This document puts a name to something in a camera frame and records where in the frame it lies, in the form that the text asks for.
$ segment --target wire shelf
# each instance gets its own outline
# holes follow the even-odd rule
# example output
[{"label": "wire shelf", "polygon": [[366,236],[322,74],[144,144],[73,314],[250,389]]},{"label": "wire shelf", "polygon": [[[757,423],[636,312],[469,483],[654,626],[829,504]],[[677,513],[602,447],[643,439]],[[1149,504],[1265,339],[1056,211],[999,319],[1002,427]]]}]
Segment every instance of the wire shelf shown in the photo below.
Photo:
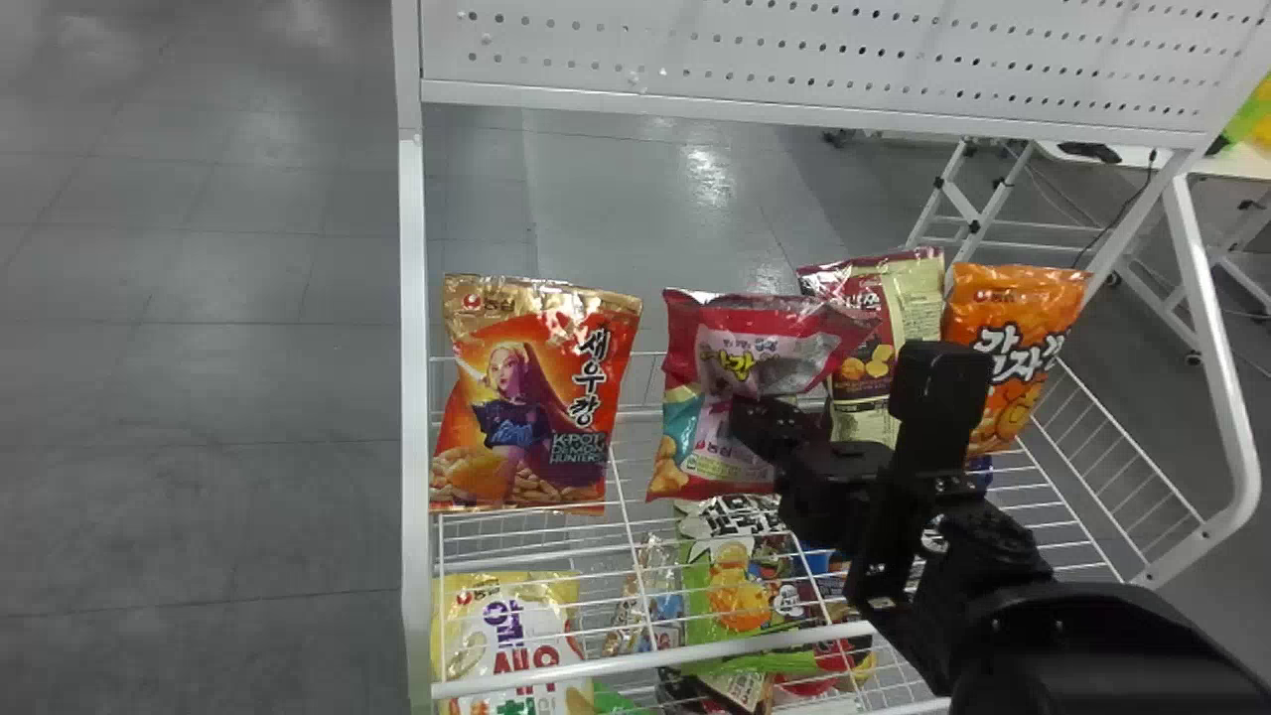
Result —
[{"label": "wire shelf", "polygon": [[[666,702],[665,697],[660,702],[655,665],[718,657],[724,650],[737,653],[774,646],[773,638],[764,636],[768,640],[658,650],[655,638],[651,639],[653,653],[601,655],[615,610],[630,598],[629,587],[624,592],[624,584],[638,578],[643,593],[648,583],[646,571],[638,566],[646,540],[652,535],[672,550],[683,544],[676,532],[680,517],[672,503],[644,500],[661,436],[661,352],[634,353],[624,377],[624,403],[610,446],[605,497],[592,503],[604,507],[604,516],[534,507],[442,513],[431,519],[435,579],[491,570],[571,570],[580,574],[571,635],[586,662],[520,673],[516,674],[517,685],[599,677],[642,707],[674,712],[676,705],[684,704]],[[431,362],[435,409],[444,404],[454,385],[454,370],[445,357]],[[820,405],[816,395],[810,396],[808,403]],[[433,420],[438,419],[440,411],[435,410]],[[991,472],[989,500],[1033,531],[1042,555],[1060,579],[1130,580],[1202,523],[1159,467],[1063,363],[1050,373],[1032,425],[1013,450],[995,453],[991,462],[991,469],[985,470]],[[816,554],[803,550],[793,538],[789,542],[792,550],[779,558],[806,560]],[[801,606],[815,615],[816,627],[780,634],[782,645],[835,641],[873,632],[867,622],[834,622],[831,612],[844,611],[841,594],[826,588],[820,578],[802,577],[802,580],[811,582],[808,591],[815,598]],[[644,598],[688,593],[681,585],[672,589],[679,591],[648,592]],[[672,626],[691,618],[684,615],[652,626]],[[873,638],[872,650],[877,658],[873,672],[854,691],[843,686],[846,679],[843,674],[817,676],[835,678],[841,687],[831,690],[830,696],[784,702],[779,709],[921,712],[947,705],[946,700],[932,695],[916,671],[881,636]],[[498,690],[503,687],[498,682],[502,677],[507,676],[479,682],[433,682],[432,696],[442,698]]]}]

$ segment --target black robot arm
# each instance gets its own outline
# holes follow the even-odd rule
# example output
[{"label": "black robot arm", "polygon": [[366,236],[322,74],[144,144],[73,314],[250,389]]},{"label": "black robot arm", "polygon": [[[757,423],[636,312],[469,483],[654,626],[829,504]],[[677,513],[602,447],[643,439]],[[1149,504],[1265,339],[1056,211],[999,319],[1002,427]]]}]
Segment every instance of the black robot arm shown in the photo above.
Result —
[{"label": "black robot arm", "polygon": [[[1056,582],[1032,533],[963,472],[989,361],[906,342],[895,451],[827,442],[816,417],[778,400],[737,400],[732,431],[778,466],[791,531],[852,559],[848,602],[952,696],[953,715],[1271,712],[1267,688],[1155,593]],[[932,527],[943,545],[924,542]]]}]

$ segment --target reflective floor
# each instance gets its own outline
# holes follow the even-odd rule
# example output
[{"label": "reflective floor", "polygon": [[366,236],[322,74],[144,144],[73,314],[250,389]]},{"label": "reflective floor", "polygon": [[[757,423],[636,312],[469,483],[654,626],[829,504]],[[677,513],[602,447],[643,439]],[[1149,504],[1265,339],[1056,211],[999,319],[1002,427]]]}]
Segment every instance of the reflective floor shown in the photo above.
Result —
[{"label": "reflective floor", "polygon": [[[390,67],[386,0],[0,4],[0,712],[405,710]],[[794,290],[794,265],[901,241],[948,151],[656,117],[426,122],[433,284],[634,292],[639,348],[665,339],[663,284]],[[981,152],[967,192],[1005,168]],[[1134,190],[1038,168],[1099,221]],[[1064,211],[1026,183],[1005,216]],[[1230,329],[1271,364],[1266,328]],[[1145,307],[1102,292],[1065,352],[1188,497],[1224,503],[1201,373]],[[1271,384],[1246,390],[1271,460]],[[1268,536],[1262,511],[1166,588],[1263,673]]]}]

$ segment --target snack bag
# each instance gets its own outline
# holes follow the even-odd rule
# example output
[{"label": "snack bag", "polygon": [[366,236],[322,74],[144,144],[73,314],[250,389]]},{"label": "snack bag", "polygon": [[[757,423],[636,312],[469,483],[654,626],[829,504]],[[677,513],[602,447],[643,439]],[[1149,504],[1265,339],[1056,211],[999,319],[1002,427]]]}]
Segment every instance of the snack bag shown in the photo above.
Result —
[{"label": "snack bag", "polygon": [[641,300],[474,274],[446,274],[441,298],[459,381],[437,434],[430,511],[602,498]]},{"label": "snack bag", "polygon": [[652,650],[646,624],[652,624],[658,650],[680,645],[679,618],[684,615],[684,598],[677,585],[675,554],[657,535],[648,535],[637,559],[648,603],[641,603],[636,574],[628,574],[623,582],[623,601],[614,608],[613,630],[605,634],[600,646],[600,654],[606,658]]},{"label": "snack bag", "polygon": [[[683,542],[686,645],[825,625],[794,537],[777,517],[777,504],[775,497],[749,494],[676,502],[683,513],[676,531]],[[845,673],[852,668],[833,644],[813,644],[686,663],[681,671]]]},{"label": "snack bag", "polygon": [[1023,429],[1082,310],[1088,277],[1068,268],[953,264],[941,337],[993,354],[989,400],[967,457],[1003,450]]},{"label": "snack bag", "polygon": [[717,295],[669,287],[662,441],[647,499],[770,493],[774,470],[728,432],[732,396],[797,396],[877,326],[864,310],[802,295]]},{"label": "snack bag", "polygon": [[944,251],[915,248],[850,258],[798,271],[805,295],[881,317],[874,331],[827,381],[833,441],[896,446],[900,422],[887,413],[896,353],[906,339],[939,339],[944,306]]},{"label": "snack bag", "polygon": [[[433,582],[432,674],[478,679],[513,671],[568,665],[583,659],[568,634],[578,601],[572,571],[447,574]],[[446,715],[541,712],[592,715],[590,678],[456,697]]]}]

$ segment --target white pegboard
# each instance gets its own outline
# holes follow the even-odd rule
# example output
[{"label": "white pegboard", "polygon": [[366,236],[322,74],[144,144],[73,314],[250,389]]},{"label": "white pegboard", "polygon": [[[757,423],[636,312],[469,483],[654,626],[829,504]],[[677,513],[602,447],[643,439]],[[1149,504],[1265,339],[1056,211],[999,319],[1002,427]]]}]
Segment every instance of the white pegboard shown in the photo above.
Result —
[{"label": "white pegboard", "polygon": [[524,105],[549,90],[545,104],[580,109],[670,97],[1204,133],[1243,91],[1233,80],[1271,63],[1267,0],[421,6],[426,100]]}]

